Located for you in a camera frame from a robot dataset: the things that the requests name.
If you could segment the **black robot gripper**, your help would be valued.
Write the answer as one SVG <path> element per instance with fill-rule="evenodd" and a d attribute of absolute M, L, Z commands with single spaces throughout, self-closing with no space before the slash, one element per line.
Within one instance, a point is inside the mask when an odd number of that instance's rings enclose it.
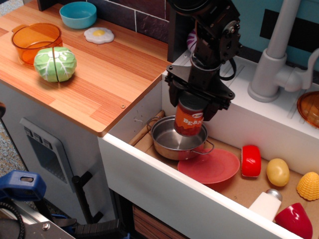
<path fill-rule="evenodd" d="M 169 85 L 170 103 L 176 107 L 182 92 L 188 92 L 208 102 L 203 111 L 203 120 L 210 121 L 219 110 L 228 109 L 235 97 L 223 81 L 235 77 L 235 61 L 229 60 L 233 74 L 220 76 L 222 64 L 214 69 L 204 69 L 192 63 L 191 66 L 168 65 L 165 81 Z"/>

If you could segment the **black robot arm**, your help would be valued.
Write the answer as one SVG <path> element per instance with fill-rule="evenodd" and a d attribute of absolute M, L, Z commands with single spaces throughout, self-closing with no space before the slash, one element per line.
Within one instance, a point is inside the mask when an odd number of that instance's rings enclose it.
<path fill-rule="evenodd" d="M 182 92 L 206 102 L 204 121 L 218 110 L 228 109 L 235 94 L 224 81 L 235 77 L 234 57 L 239 54 L 240 13 L 230 0 L 170 0 L 179 14 L 195 22 L 197 42 L 190 56 L 191 66 L 167 66 L 170 103 L 175 107 Z"/>

